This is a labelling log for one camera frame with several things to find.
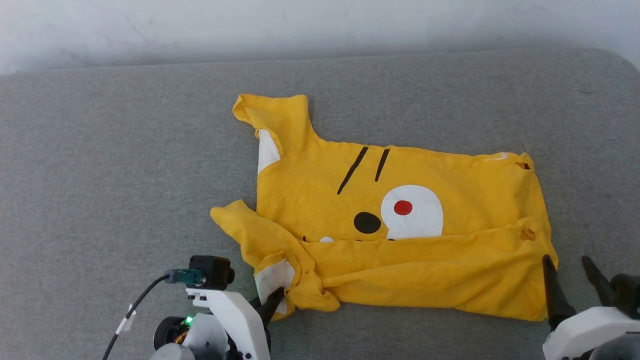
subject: red pupil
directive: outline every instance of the red pupil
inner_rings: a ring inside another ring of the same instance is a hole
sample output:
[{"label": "red pupil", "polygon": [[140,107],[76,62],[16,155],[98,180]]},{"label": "red pupil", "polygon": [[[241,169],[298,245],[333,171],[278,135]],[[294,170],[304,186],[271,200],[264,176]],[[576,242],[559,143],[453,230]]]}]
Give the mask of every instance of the red pupil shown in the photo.
[{"label": "red pupil", "polygon": [[411,205],[411,202],[405,200],[400,200],[396,203],[396,205],[394,205],[394,211],[398,215],[409,215],[412,209],[413,205]]}]

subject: gray surface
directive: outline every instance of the gray surface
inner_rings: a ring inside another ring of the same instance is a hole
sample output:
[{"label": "gray surface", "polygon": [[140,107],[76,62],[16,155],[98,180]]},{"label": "gray surface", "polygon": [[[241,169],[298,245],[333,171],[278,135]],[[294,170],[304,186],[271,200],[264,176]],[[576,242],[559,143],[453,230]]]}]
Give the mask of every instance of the gray surface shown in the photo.
[{"label": "gray surface", "polygon": [[[239,92],[307,94],[328,140],[469,154],[530,152],[560,278],[640,274],[640,75],[609,53],[526,50],[393,58],[67,70],[0,79],[2,359],[102,355],[128,303],[192,254],[252,271],[209,208],[255,204],[258,144]],[[148,359],[160,319],[191,311],[160,285],[112,359]],[[441,309],[346,304],[274,323],[275,359],[541,359],[548,327]]]}]

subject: white background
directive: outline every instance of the white background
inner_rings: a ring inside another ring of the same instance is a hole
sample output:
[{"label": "white background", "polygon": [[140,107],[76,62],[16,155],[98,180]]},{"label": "white background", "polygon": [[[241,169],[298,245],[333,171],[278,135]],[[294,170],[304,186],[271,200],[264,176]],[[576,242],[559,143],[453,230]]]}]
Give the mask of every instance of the white background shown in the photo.
[{"label": "white background", "polygon": [[640,67],[640,0],[0,0],[0,73],[558,45]]}]

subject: yellow garment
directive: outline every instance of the yellow garment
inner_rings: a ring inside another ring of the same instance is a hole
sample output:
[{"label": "yellow garment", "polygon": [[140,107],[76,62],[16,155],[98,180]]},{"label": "yellow garment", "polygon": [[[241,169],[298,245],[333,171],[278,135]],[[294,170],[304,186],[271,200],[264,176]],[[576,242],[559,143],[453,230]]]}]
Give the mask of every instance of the yellow garment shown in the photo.
[{"label": "yellow garment", "polygon": [[234,115],[260,138],[257,210],[211,216],[257,280],[291,265],[283,315],[344,301],[546,317],[541,259],[557,256],[527,154],[327,142],[303,95],[240,95]]}]

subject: black stripe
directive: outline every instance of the black stripe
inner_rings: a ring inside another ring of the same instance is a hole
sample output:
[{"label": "black stripe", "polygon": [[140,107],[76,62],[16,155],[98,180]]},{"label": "black stripe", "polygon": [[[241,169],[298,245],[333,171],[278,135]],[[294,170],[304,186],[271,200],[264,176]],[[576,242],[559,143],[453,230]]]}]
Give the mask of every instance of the black stripe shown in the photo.
[{"label": "black stripe", "polygon": [[347,185],[349,178],[351,177],[351,175],[353,175],[353,172],[356,170],[356,167],[358,167],[358,165],[362,161],[362,158],[364,158],[364,154],[367,152],[367,150],[369,150],[369,148],[366,146],[363,147],[362,150],[360,150],[360,154],[358,154],[356,161],[353,162],[353,165],[349,168],[349,171],[347,171],[347,175],[344,177],[344,180],[342,180],[342,184],[340,184],[340,188],[338,188],[338,195],[340,195],[340,193],[342,192],[342,188],[344,187],[344,185]]},{"label": "black stripe", "polygon": [[382,167],[385,166],[385,161],[387,160],[387,156],[389,155],[389,149],[385,149],[382,152],[382,157],[380,158],[380,164],[378,164],[378,171],[376,171],[376,182],[380,178],[380,173],[382,172]]}]

